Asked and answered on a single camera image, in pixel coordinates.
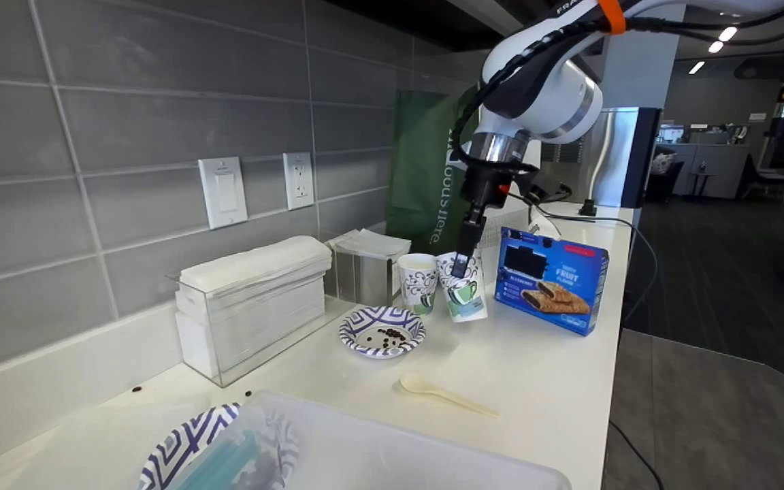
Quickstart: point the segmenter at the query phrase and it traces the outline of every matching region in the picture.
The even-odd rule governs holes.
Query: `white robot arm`
[[[553,144],[576,143],[602,116],[605,97],[570,57],[619,30],[672,34],[657,19],[632,19],[666,3],[703,5],[710,12],[784,16],[784,0],[546,0],[557,5],[546,19],[503,38],[484,61],[482,88],[451,128],[451,152],[469,167],[462,196],[470,206],[459,229],[459,261],[451,275],[462,279],[484,229],[484,211],[503,207],[512,181],[537,170],[523,165],[527,139]],[[478,127],[462,147],[462,127],[478,112]]]

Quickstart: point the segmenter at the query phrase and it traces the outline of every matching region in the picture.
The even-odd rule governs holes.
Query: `electrical outlet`
[[[246,181],[239,176],[239,159],[202,159],[198,176],[209,229],[247,220],[247,199],[246,199]]]
[[[289,211],[312,206],[310,152],[282,152],[285,206]]]

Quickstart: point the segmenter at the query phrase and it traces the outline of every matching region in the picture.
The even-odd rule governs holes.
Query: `tile wall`
[[[0,363],[187,265],[383,220],[397,91],[470,67],[325,0],[0,0]],[[316,207],[285,211],[281,152],[312,152]],[[208,231],[208,157],[242,159],[247,225]]]

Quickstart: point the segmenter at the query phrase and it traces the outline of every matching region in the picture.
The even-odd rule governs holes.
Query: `countertop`
[[[428,340],[397,363],[370,363],[340,346],[338,328],[356,309],[327,301],[325,325],[310,338],[217,391],[178,365],[139,393],[123,393],[80,412],[62,426],[0,459],[0,489],[135,489],[149,451],[183,419],[221,403],[247,403],[270,391],[330,406],[344,415],[428,434],[462,446],[551,465],[575,490],[602,489],[620,302],[628,269],[632,231],[623,225],[556,220],[561,238],[609,250],[597,331],[589,338],[542,325],[489,302],[489,318],[451,325],[435,310]],[[495,415],[470,415],[429,397],[399,396],[391,385],[421,373],[446,391],[469,396]]]

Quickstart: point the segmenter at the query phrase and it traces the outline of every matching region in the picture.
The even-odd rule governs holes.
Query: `floor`
[[[666,199],[642,211],[642,231],[661,279],[628,328],[784,373],[784,201]],[[628,289],[638,295],[647,275],[638,249]]]
[[[613,419],[666,490],[784,490],[784,373],[740,358],[623,333]],[[657,482],[609,430],[605,490]]]

